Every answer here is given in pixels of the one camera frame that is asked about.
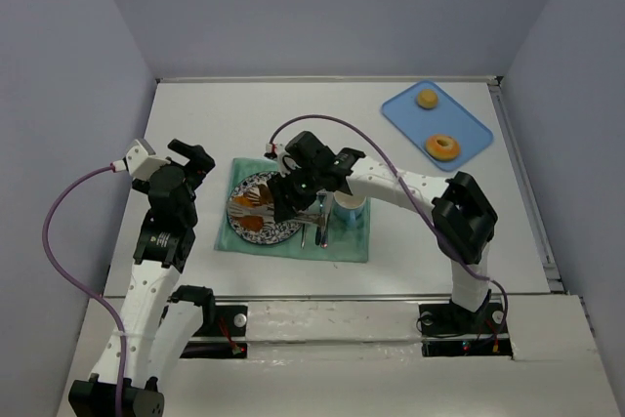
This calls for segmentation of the dark brown croissant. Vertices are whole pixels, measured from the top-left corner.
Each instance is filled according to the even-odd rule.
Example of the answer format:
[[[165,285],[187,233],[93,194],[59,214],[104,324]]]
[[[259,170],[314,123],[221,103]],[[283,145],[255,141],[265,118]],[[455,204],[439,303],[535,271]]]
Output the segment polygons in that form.
[[[273,206],[273,196],[271,194],[271,190],[266,184],[256,185],[255,191],[258,193],[258,205]]]

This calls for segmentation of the silver metal tongs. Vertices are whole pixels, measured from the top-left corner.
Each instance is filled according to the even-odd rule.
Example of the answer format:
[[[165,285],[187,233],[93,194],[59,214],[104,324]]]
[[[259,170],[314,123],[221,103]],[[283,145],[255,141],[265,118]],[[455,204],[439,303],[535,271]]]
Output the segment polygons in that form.
[[[247,194],[247,193],[258,194],[255,191],[255,188],[256,188],[256,186],[251,187],[248,190],[246,190],[245,192],[243,192],[242,194]],[[232,199],[232,197],[227,202],[227,213],[230,216],[235,214],[235,211],[234,211],[235,205],[231,203],[231,199]],[[247,209],[246,212],[249,215],[259,215],[259,216],[262,216],[263,219],[271,220],[273,223],[282,223],[282,220],[279,220],[275,216],[274,204],[273,204],[273,206],[261,206],[260,208],[257,208],[257,209]],[[288,216],[285,219],[285,222],[300,223],[300,224],[305,224],[305,225],[315,225],[318,228],[323,227],[320,224],[320,221],[319,221],[319,214],[310,214],[310,213],[304,213],[304,212],[299,212],[299,213],[297,213],[294,216]]]

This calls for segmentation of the orange bread wedge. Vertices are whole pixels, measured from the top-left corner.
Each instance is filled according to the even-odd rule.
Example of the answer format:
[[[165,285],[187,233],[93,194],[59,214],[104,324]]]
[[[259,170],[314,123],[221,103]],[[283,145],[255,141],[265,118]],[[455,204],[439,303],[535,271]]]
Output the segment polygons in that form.
[[[262,216],[249,215],[247,209],[257,209],[264,204],[264,199],[260,194],[247,193],[235,196],[231,199],[231,203],[235,205],[235,214],[231,215],[237,222],[247,230],[258,232],[264,225]]]

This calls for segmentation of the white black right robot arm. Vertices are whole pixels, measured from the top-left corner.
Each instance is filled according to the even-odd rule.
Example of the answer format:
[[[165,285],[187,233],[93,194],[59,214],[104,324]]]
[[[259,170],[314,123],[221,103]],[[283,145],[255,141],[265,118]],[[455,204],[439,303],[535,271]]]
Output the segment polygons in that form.
[[[446,179],[401,171],[358,149],[335,153],[309,131],[287,145],[267,143],[265,157],[279,169],[268,182],[276,221],[304,214],[321,192],[407,209],[422,217],[451,261],[451,304],[468,313],[484,309],[490,283],[487,251],[498,216],[471,175],[458,172]]]

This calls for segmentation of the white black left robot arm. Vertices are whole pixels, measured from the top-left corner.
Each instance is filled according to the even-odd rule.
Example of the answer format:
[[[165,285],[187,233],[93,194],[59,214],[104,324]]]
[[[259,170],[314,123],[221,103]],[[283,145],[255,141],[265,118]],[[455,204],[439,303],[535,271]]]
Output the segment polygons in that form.
[[[196,190],[214,168],[202,146],[172,140],[180,164],[143,139],[110,166],[126,172],[147,198],[128,291],[99,360],[76,380],[68,401],[77,416],[160,416],[165,379],[191,336],[215,318],[211,289],[178,283],[195,240]]]

